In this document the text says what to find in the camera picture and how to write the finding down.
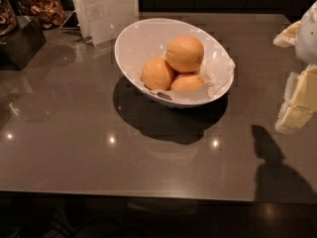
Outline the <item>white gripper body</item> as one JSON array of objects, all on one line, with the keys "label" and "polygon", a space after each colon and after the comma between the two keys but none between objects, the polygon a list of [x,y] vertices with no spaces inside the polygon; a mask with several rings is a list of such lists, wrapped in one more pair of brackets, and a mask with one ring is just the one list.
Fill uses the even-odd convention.
[{"label": "white gripper body", "polygon": [[304,13],[295,37],[296,55],[309,64],[317,64],[317,1]]}]

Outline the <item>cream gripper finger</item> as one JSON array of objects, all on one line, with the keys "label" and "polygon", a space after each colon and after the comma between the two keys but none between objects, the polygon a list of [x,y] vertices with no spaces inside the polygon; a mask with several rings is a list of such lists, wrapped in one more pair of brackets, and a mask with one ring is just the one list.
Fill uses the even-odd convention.
[{"label": "cream gripper finger", "polygon": [[309,64],[301,73],[292,72],[289,75],[275,130],[282,134],[294,134],[304,127],[316,112],[317,65]]},{"label": "cream gripper finger", "polygon": [[300,21],[297,21],[288,26],[274,38],[273,43],[282,48],[293,47],[299,25]]}]

